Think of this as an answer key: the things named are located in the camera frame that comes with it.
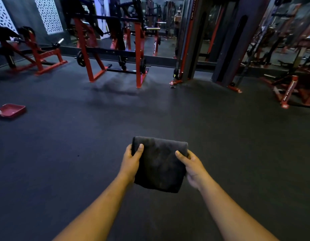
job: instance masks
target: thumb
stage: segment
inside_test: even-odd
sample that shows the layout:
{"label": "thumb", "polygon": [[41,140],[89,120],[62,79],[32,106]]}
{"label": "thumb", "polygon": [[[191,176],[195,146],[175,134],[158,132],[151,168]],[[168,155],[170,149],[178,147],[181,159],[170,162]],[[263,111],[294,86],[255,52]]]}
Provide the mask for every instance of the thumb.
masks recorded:
{"label": "thumb", "polygon": [[187,157],[183,156],[178,150],[175,151],[175,155],[177,159],[184,163],[185,166],[189,166],[189,164],[191,163],[191,161]]}
{"label": "thumb", "polygon": [[143,154],[143,151],[144,151],[144,145],[143,144],[140,144],[139,146],[138,146],[138,149],[137,149],[137,151],[135,152],[135,154],[134,154],[134,158],[137,158],[138,160],[140,159],[140,157],[141,157],[141,155]]}

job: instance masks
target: white lattice panel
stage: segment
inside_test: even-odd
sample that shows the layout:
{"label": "white lattice panel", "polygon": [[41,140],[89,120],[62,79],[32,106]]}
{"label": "white lattice panel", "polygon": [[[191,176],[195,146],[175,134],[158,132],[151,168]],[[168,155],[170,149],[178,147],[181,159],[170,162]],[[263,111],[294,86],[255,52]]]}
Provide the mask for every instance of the white lattice panel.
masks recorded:
{"label": "white lattice panel", "polygon": [[0,0],[0,26],[8,27],[17,33],[16,28],[7,12],[6,7],[4,6],[2,0]]}
{"label": "white lattice panel", "polygon": [[63,32],[54,0],[35,0],[48,35]]}

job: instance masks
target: red tray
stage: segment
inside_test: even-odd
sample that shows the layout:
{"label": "red tray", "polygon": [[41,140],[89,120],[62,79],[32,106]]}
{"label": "red tray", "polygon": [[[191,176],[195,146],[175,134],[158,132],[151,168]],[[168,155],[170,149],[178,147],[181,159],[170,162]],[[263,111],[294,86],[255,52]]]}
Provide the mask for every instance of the red tray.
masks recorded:
{"label": "red tray", "polygon": [[5,104],[0,107],[2,114],[1,117],[17,117],[25,113],[25,106],[14,105],[14,104]]}

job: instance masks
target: weight bench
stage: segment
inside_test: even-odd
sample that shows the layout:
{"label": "weight bench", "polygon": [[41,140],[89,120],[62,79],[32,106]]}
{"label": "weight bench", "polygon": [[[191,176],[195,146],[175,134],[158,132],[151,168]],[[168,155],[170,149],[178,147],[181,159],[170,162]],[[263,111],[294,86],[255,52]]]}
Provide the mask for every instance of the weight bench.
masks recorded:
{"label": "weight bench", "polygon": [[[53,43],[51,47],[40,48],[36,43],[35,33],[32,28],[24,26],[22,28],[19,28],[18,31],[24,37],[24,39],[22,39],[19,34],[10,30],[9,28],[0,26],[0,43],[1,43],[0,55],[3,55],[6,58],[7,63],[13,72],[21,72],[34,66],[37,66],[38,71],[36,72],[36,75],[41,75],[56,67],[59,67],[62,64],[67,63],[67,61],[62,59],[59,50],[60,43],[64,39],[61,39],[57,43]],[[12,43],[8,42],[11,40],[11,37],[14,38],[15,42]],[[21,51],[18,49],[18,43],[25,43],[30,49]],[[17,67],[12,58],[14,56],[14,53],[28,60],[30,64]],[[34,60],[26,56],[26,54],[33,54]],[[46,57],[52,55],[56,55],[58,57],[59,59],[58,63],[50,63],[44,60]]]}

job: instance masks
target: poster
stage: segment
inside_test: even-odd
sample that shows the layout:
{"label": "poster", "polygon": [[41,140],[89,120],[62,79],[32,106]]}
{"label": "poster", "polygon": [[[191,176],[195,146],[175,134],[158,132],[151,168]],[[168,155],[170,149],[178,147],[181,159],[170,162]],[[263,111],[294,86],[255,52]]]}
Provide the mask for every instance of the poster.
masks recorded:
{"label": "poster", "polygon": [[[98,16],[110,16],[109,0],[94,0],[94,1],[95,1],[96,14]],[[98,26],[104,33],[109,31],[106,20],[98,19]],[[110,35],[105,34],[103,37],[100,38],[105,39],[108,37],[110,37]]]}

